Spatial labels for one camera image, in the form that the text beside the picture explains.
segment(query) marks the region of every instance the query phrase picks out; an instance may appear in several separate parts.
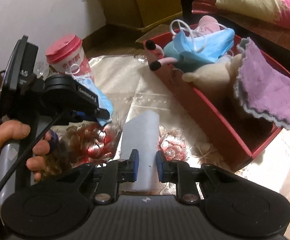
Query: open red box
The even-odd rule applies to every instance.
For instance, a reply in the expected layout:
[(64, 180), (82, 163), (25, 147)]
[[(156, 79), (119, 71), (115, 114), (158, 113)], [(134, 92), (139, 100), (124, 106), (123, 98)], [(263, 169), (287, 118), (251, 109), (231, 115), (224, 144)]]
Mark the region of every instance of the open red box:
[[(151, 40), (164, 48), (172, 40), (172, 34), (164, 33)], [(236, 45), (240, 40), (241, 37), (236, 35), (232, 48), (234, 54), (237, 54)], [(160, 55), (146, 48), (145, 52), (149, 64), (161, 58)], [(266, 53), (262, 52), (262, 54), (267, 63), (290, 78), (290, 72), (282, 65)], [(256, 158), (281, 131), (281, 128), (265, 120), (236, 118), (230, 104), (217, 109), (200, 90), (184, 82), (181, 79), (182, 73), (174, 69), (173, 65), (163, 65), (154, 73), (203, 129), (233, 171), (239, 170)]]

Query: wooden cabinet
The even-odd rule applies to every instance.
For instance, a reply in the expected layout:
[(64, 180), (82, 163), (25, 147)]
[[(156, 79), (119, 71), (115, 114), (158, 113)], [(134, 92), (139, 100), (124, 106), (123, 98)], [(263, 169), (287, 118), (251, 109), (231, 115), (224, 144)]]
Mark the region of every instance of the wooden cabinet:
[(181, 15), (181, 0), (100, 0), (108, 24), (147, 31)]

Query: metal screw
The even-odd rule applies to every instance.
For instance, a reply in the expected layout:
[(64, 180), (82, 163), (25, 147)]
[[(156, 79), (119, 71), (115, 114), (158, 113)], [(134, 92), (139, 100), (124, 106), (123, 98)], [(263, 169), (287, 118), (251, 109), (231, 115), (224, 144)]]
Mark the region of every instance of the metal screw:
[(185, 202), (195, 202), (198, 200), (198, 196), (194, 195), (194, 194), (185, 194), (183, 196), (183, 200)]
[(106, 193), (100, 193), (95, 196), (95, 200), (98, 202), (106, 202), (110, 200), (110, 195)]

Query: blue face mask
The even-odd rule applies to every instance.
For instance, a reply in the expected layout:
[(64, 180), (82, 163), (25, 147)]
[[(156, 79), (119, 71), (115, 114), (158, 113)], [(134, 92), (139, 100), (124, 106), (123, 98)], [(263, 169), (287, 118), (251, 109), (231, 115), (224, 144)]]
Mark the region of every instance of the blue face mask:
[[(109, 99), (102, 93), (102, 91), (100, 91), (98, 89), (98, 87), (96, 87), (96, 85), (91, 80), (91, 76), (90, 75), (74, 76), (73, 75), (74, 73), (66, 73), (66, 74), (71, 74), (71, 76), (72, 76), (73, 79), (75, 79), (78, 83), (80, 83), (81, 85), (83, 85), (84, 87), (86, 87), (88, 90), (90, 90), (91, 92), (93, 92), (94, 94), (96, 94), (98, 96), (98, 104), (99, 104), (99, 107), (100, 108), (103, 108), (103, 109), (107, 109), (107, 111), (109, 112), (110, 116), (112, 116), (113, 111), (114, 111), (113, 110), (112, 102), (109, 101)], [(101, 126), (104, 126), (107, 123), (111, 122), (112, 119), (110, 118), (108, 120), (104, 120), (104, 119), (97, 118), (97, 121), (98, 121), (98, 123)]]
[[(174, 22), (178, 22), (179, 25), (182, 23), (186, 28), (180, 27), (181, 31), (176, 34), (172, 29)], [(184, 58), (190, 58), (204, 64), (215, 63), (220, 56), (227, 53), (234, 45), (234, 30), (223, 25), (220, 26), (224, 30), (202, 35), (199, 33), (199, 29), (197, 31), (191, 30), (185, 22), (174, 20), (170, 25), (172, 34), (175, 34), (173, 39), (174, 49)], [(183, 30), (189, 32), (189, 37), (186, 37)], [(200, 37), (194, 38), (194, 32)]]

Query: purple towel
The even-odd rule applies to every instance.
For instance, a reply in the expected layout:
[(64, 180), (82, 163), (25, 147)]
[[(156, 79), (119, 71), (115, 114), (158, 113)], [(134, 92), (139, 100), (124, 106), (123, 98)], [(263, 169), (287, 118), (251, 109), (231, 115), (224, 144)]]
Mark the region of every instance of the purple towel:
[(243, 64), (234, 96), (247, 113), (290, 130), (290, 78), (273, 69), (250, 38), (242, 39), (237, 49)]

